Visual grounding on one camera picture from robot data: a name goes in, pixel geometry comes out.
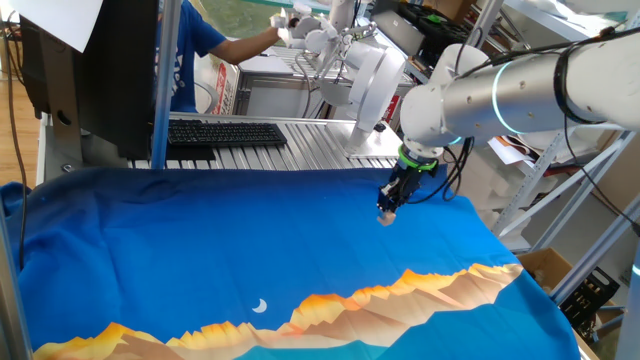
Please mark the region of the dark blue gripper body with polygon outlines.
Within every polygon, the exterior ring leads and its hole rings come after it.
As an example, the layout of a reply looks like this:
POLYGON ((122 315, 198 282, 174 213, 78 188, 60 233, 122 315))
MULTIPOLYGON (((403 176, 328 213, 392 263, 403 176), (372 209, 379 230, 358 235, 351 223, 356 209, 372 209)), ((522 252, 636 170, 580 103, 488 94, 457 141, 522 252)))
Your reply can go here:
POLYGON ((425 173, 425 170, 413 167, 394 166, 388 182, 379 187, 377 204, 383 203, 386 211, 389 211, 389 203, 392 201, 397 202, 399 207, 403 206, 420 188, 420 180, 425 173))

